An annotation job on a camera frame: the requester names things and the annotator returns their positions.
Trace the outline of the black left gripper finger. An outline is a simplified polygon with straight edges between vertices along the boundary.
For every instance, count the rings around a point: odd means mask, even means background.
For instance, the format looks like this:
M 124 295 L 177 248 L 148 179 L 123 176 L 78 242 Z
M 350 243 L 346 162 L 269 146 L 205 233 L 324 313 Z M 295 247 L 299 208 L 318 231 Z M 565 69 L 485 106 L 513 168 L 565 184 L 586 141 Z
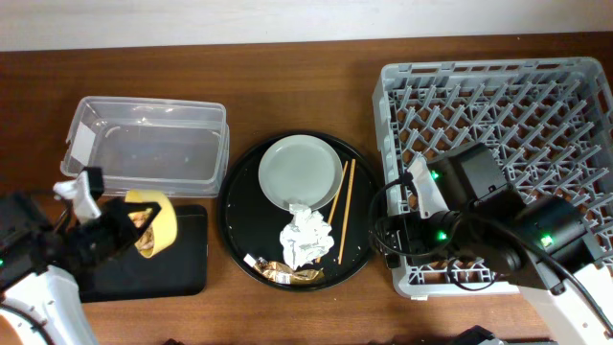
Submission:
M 122 224 L 132 225 L 133 221 L 129 217 L 133 213 L 144 213 L 144 225 L 151 225 L 157 215 L 161 212 L 162 207 L 155 201 L 150 202 L 124 202 L 122 205 Z
M 138 241 L 145 231 L 134 225 L 117 225 L 113 230 L 114 249 L 113 256 L 124 253 L 130 246 Z

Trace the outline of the wooden chopstick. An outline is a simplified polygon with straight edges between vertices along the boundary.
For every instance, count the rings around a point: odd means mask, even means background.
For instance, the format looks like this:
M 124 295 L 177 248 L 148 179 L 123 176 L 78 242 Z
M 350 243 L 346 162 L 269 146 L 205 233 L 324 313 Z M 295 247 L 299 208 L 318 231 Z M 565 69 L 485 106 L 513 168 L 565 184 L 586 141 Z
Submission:
M 340 192 L 341 192 L 341 189 L 342 189 L 342 186 L 343 186 L 343 182 L 344 182 L 344 179 L 345 179 L 345 175 L 346 175 L 348 166 L 349 166 L 349 162 L 346 161 L 344 163 L 343 171 L 342 171 L 342 175 L 341 175 L 341 185 L 339 186 L 339 189 L 337 190 L 337 192 L 336 192 L 336 194 L 334 196 L 334 199 L 332 201 L 331 207 L 330 207 L 329 216 L 328 216 L 328 225 L 330 225 L 330 226 L 331 226 L 331 223 L 332 223 L 333 218 L 334 218 L 334 214 L 335 214 L 337 203 L 338 203 L 338 198 L 340 196 Z
M 349 215 L 350 215 L 350 212 L 351 212 L 352 185 L 353 185 L 353 180 L 354 180 L 355 166 L 356 166 L 356 161 L 355 161 L 355 159 L 352 159 L 351 165 L 350 165 L 348 190 L 347 190 L 347 195 L 346 195 L 346 204 L 345 204 L 343 223 L 342 223 L 342 233 L 341 233 L 339 255 L 338 255 L 338 259 L 337 259 L 337 263 L 339 265 L 341 265 L 342 262 L 343 262 L 343 257 L 344 257 L 344 252 L 345 252 L 345 243 L 346 243 L 346 237 L 347 237 Z

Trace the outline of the grey plate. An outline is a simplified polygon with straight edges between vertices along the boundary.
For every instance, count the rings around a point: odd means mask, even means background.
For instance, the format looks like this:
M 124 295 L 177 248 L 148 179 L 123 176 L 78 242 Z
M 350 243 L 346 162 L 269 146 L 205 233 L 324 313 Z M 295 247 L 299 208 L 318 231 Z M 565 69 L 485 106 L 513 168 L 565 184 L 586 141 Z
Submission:
M 259 163 L 258 180 L 266 198 L 288 211 L 292 204 L 318 210 L 339 192 L 343 164 L 336 150 L 313 135 L 295 134 L 277 140 Z

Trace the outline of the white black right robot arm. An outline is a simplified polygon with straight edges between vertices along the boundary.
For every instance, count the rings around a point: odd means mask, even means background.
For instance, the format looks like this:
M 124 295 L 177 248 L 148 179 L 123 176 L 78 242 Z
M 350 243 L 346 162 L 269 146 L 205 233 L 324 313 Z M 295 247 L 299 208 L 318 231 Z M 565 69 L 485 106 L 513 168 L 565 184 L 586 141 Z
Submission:
M 375 194 L 368 218 L 380 253 L 418 264 L 481 259 L 557 343 L 611 343 L 612 277 L 582 213 L 556 195 L 526 203 L 486 145 L 415 161 Z

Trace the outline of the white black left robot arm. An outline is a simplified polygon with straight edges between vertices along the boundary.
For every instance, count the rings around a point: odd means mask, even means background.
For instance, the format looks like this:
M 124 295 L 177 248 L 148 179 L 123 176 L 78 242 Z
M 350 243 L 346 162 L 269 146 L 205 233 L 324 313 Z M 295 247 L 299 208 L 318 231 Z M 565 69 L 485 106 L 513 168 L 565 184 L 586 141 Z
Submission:
M 59 227 L 30 194 L 1 198 L 1 315 L 25 344 L 96 344 L 76 277 L 127 250 L 162 211 L 157 202 L 102 205 Z

